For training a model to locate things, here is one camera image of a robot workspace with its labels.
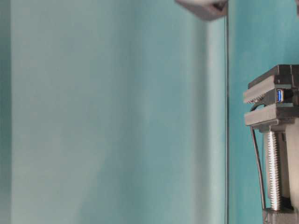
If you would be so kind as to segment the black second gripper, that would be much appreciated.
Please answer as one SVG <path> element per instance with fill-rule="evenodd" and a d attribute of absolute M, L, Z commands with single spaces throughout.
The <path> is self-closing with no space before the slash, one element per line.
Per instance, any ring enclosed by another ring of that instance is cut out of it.
<path fill-rule="evenodd" d="M 204 21 L 213 21 L 227 15 L 227 0 L 175 0 L 175 2 Z"/>

